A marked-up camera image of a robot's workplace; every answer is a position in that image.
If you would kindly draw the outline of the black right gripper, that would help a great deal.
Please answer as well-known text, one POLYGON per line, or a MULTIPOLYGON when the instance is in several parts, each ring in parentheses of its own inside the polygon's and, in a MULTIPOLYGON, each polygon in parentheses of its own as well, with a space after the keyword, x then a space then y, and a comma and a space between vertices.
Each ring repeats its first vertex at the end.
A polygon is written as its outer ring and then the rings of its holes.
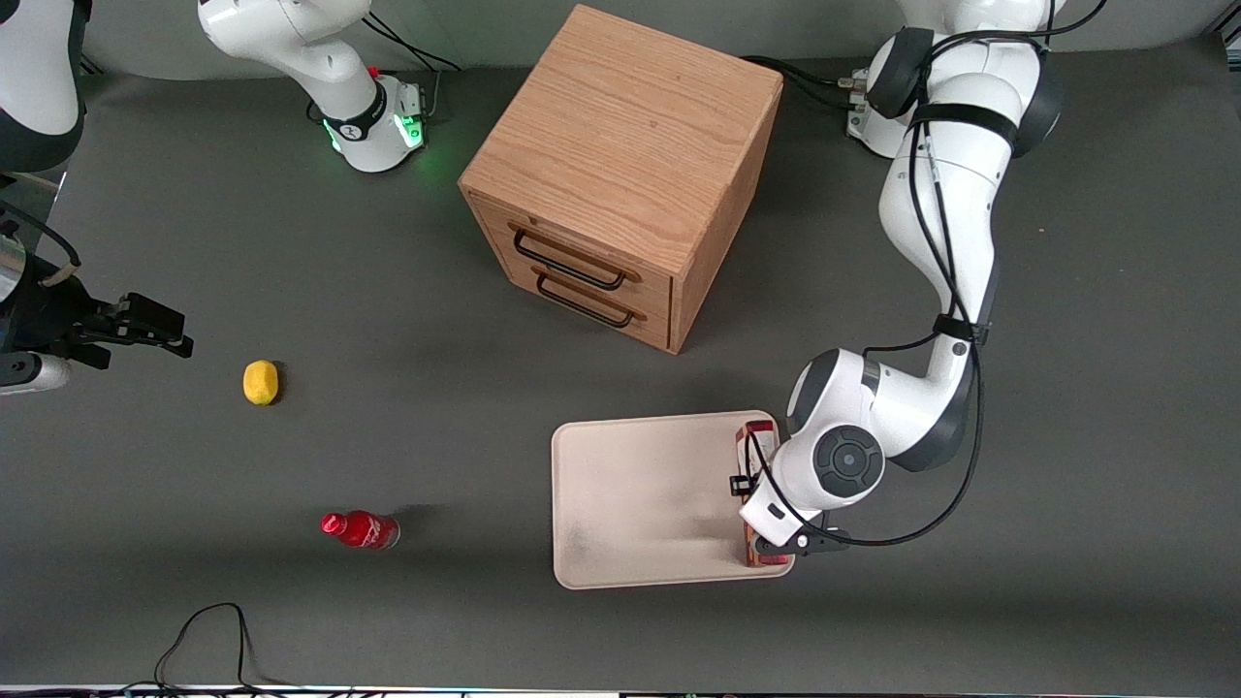
POLYGON ((185 315, 146 296, 128 293, 114 306, 94 301, 77 278, 79 260, 51 265, 37 255, 10 260, 10 349, 68 355, 92 369, 110 366, 110 349, 97 343, 140 344, 190 358, 194 340, 185 315))

